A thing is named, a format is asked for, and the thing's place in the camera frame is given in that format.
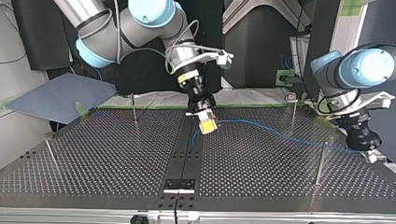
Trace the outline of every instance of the black cable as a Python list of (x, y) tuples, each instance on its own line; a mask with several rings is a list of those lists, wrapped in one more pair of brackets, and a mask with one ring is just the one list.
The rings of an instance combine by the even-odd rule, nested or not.
[(2, 62), (0, 64), (15, 63), (15, 62), (18, 62), (18, 61), (22, 60), (24, 57), (26, 57), (26, 52), (19, 59), (8, 61), (8, 62)]
[(309, 93), (308, 88), (306, 86), (306, 82), (304, 80), (304, 72), (301, 69), (300, 54), (299, 54), (299, 49), (298, 49), (299, 28), (300, 28), (301, 17), (303, 16), (303, 12), (304, 12), (305, 1), (306, 0), (304, 0), (302, 2), (302, 4), (301, 4), (300, 15), (299, 15), (298, 20), (297, 20), (296, 56), (297, 56), (297, 61), (298, 61), (298, 67), (299, 67), (300, 74), (301, 74), (301, 79), (303, 80), (303, 84), (304, 84), (304, 87), (305, 87), (305, 91), (308, 94), (308, 97), (311, 99), (312, 105), (314, 106), (314, 108), (316, 108), (317, 106), (315, 105), (314, 99), (312, 98), (311, 94)]
[(344, 107), (342, 107), (340, 109), (337, 109), (337, 110), (331, 110), (331, 108), (328, 106), (331, 111), (330, 112), (324, 112), (324, 111), (322, 111), (320, 109), (320, 106), (323, 103), (324, 99), (329, 99), (329, 98), (331, 98), (331, 97), (323, 97), (323, 98), (321, 98), (321, 100), (318, 103), (318, 107), (317, 107), (317, 110), (318, 110), (319, 113), (324, 114), (324, 115), (331, 115), (331, 114), (338, 113), (338, 112), (341, 112), (341, 111), (349, 108), (350, 106), (354, 105), (359, 100), (359, 98), (361, 98), (361, 90), (358, 89), (358, 94), (356, 94), (355, 99), (353, 99), (353, 101), (351, 101), (348, 105), (346, 105), (346, 106), (344, 106)]

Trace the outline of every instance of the metal bracket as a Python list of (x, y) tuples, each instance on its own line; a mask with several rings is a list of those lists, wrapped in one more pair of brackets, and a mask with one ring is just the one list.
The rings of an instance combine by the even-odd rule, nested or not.
[(174, 179), (166, 180), (163, 193), (168, 194), (193, 194), (195, 192), (195, 180)]
[(221, 52), (206, 52), (203, 54), (200, 54), (196, 57), (193, 57), (181, 64), (179, 64), (175, 69), (173, 70), (173, 74), (180, 69), (181, 67), (186, 66), (187, 64), (190, 63), (208, 63), (211, 61), (216, 61), (216, 64), (218, 67), (221, 69), (230, 69), (231, 64), (233, 63), (233, 54), (228, 53), (224, 49)]
[(49, 150), (49, 154), (53, 160), (56, 160), (56, 157), (55, 154), (53, 153), (52, 147), (50, 145), (50, 141), (56, 139), (56, 137), (57, 137), (57, 133), (46, 133), (43, 136), (43, 140), (46, 143), (47, 148)]
[(390, 108), (391, 101), (394, 99), (395, 96), (390, 95), (385, 91), (363, 94), (354, 105), (341, 112), (334, 113), (334, 115), (341, 116), (345, 114), (350, 114), (366, 106), (368, 107), (368, 109), (388, 109)]
[(149, 224), (179, 223), (179, 224), (199, 224), (200, 214), (198, 212), (177, 212), (174, 213), (152, 213), (148, 215)]
[(303, 31), (305, 26), (311, 23), (311, 20), (303, 11), (297, 0), (234, 0), (223, 14), (223, 33), (227, 34), (239, 21), (242, 20), (253, 8), (268, 6), (276, 9), (291, 25), (299, 31)]

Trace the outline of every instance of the white cable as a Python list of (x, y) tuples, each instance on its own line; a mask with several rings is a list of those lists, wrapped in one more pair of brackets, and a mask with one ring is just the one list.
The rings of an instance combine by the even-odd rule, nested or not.
[(12, 7), (12, 5), (10, 5), (10, 4), (8, 4), (8, 3), (5, 3), (5, 2), (1, 2), (1, 1), (0, 1), (0, 6), (8, 7), (11, 11), (14, 10), (14, 8)]
[(73, 69), (73, 67), (72, 67), (72, 66), (69, 66), (69, 68), (70, 68), (70, 70), (72, 71), (72, 73), (75, 75), (75, 74), (76, 74), (76, 71)]
[(117, 19), (117, 64), (121, 64), (121, 24), (120, 24), (120, 11), (119, 2), (114, 0), (114, 5), (116, 7), (116, 19)]
[(94, 29), (93, 31), (91, 31), (91, 32), (89, 32), (89, 33), (87, 33), (87, 34), (85, 34), (85, 35), (80, 35), (79, 38), (81, 38), (81, 39), (86, 39), (86, 38), (88, 38), (88, 37), (90, 37), (90, 36), (92, 36), (92, 35), (98, 33), (98, 32), (101, 31), (105, 26), (107, 26), (107, 25), (110, 23), (111, 19), (113, 19), (113, 11), (111, 11), (109, 8), (108, 8), (107, 10), (108, 10), (108, 17), (107, 17), (106, 20), (102, 23), (102, 25), (100, 25), (98, 28)]
[[(5, 3), (5, 2), (0, 2), (0, 6), (7, 7), (7, 8), (9, 8), (9, 10), (14, 11), (14, 8), (13, 8), (11, 5), (9, 5), (9, 4)], [(6, 17), (6, 19), (9, 21), (9, 23), (11, 23), (12, 27), (14, 27), (14, 29), (18, 32), (18, 31), (19, 31), (18, 27), (17, 27), (16, 25), (14, 25), (14, 23), (13, 23), (12, 20), (8, 17), (8, 15), (6, 14), (6, 12), (5, 12), (2, 8), (0, 8), (0, 10), (1, 10), (1, 12), (3, 13), (3, 15)]]

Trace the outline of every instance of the black panel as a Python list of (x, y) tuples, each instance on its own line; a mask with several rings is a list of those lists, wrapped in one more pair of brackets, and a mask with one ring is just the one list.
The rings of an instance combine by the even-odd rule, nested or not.
[(290, 36), (294, 27), (274, 8), (256, 7), (225, 36), (226, 49), (235, 54), (224, 72), (235, 88), (274, 87), (280, 57), (291, 58)]
[(318, 97), (320, 87), (313, 75), (310, 64), (316, 58), (327, 54), (330, 51), (332, 34), (334, 32), (339, 7), (340, 0), (317, 1), (304, 69), (304, 81), (309, 95), (313, 98)]
[(52, 0), (12, 0), (32, 70), (68, 67), (61, 11)]
[[(370, 42), (387, 42), (396, 43), (396, 30), (394, 22), (396, 14), (396, 1), (394, 0), (378, 0), (371, 3), (367, 9), (366, 19), (361, 31), (360, 44)], [(392, 95), (396, 95), (396, 82), (388, 82), (363, 92), (387, 91)], [(390, 109), (371, 111), (372, 119), (370, 126), (373, 131), (377, 132), (381, 138), (383, 145), (379, 149), (392, 161), (396, 161), (396, 102)]]

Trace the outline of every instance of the metal post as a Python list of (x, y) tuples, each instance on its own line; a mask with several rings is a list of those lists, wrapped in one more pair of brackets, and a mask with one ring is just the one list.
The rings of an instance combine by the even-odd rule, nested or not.
[(43, 140), (46, 142), (47, 149), (49, 150), (49, 154), (52, 157), (53, 160), (56, 160), (55, 154), (53, 154), (52, 147), (50, 145), (50, 140), (55, 139), (56, 134), (55, 133), (46, 133), (43, 136)]
[(322, 146), (322, 153), (320, 155), (320, 162), (319, 162), (319, 167), (318, 167), (318, 172), (317, 172), (317, 179), (315, 181), (315, 185), (317, 186), (319, 184), (320, 176), (323, 170), (323, 164), (324, 160), (326, 158), (326, 151), (327, 151), (327, 146), (329, 145), (328, 142), (324, 142)]

